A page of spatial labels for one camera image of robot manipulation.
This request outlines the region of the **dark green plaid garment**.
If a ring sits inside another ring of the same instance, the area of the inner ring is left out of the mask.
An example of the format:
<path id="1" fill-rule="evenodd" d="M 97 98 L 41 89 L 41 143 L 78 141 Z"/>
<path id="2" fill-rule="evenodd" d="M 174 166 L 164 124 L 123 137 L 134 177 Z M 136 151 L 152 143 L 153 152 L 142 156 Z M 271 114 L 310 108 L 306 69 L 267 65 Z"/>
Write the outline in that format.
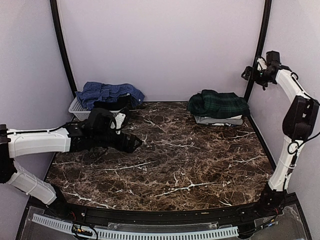
<path id="1" fill-rule="evenodd" d="M 237 116 L 249 116 L 250 107 L 243 97 L 234 92 L 219 93 L 204 89 L 193 95 L 187 104 L 187 110 L 194 116 L 227 119 Z"/>

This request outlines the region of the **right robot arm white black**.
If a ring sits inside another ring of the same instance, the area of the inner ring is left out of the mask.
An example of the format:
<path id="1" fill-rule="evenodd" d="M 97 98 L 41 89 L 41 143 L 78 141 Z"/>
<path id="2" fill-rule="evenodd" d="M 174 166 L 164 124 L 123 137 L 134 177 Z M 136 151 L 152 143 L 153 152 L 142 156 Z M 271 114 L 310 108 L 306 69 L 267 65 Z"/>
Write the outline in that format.
<path id="1" fill-rule="evenodd" d="M 255 205 L 255 213 L 266 217 L 284 198 L 292 173 L 297 165 L 304 145 L 318 137 L 311 136 L 320 108 L 320 103 L 312 98 L 298 82 L 299 76 L 290 68 L 281 64 L 258 64 L 253 68 L 247 66 L 241 77 L 255 82 L 265 89 L 268 83 L 278 84 L 288 97 L 290 107 L 282 122 L 284 134 L 281 154 L 273 175 L 265 185 L 260 202 Z"/>

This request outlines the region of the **white and green raglan shirt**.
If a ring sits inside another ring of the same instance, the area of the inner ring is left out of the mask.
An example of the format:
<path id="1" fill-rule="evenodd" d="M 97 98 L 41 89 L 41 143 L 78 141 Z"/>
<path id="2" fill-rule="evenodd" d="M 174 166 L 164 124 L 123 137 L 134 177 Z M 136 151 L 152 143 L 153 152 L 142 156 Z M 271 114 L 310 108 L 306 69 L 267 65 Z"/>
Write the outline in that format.
<path id="1" fill-rule="evenodd" d="M 200 116 L 201 119 L 214 119 L 214 120 L 240 120 L 242 119 L 242 115 L 227 117 L 227 118 L 214 118 L 210 116 Z"/>

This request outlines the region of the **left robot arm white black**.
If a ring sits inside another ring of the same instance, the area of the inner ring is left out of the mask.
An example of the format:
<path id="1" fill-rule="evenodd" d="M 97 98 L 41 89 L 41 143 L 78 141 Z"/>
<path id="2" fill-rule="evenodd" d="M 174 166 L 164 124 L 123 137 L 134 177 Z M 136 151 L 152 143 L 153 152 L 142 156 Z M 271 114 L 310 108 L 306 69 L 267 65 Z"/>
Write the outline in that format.
<path id="1" fill-rule="evenodd" d="M 18 131 L 0 126 L 0 182 L 12 185 L 30 195 L 60 218 L 67 218 L 70 206 L 61 190 L 25 170 L 16 157 L 40 153 L 75 153 L 93 148 L 114 148 L 120 152 L 133 153 L 142 145 L 135 135 L 126 134 L 112 123 L 91 126 L 86 123 L 68 122 L 54 129 Z"/>

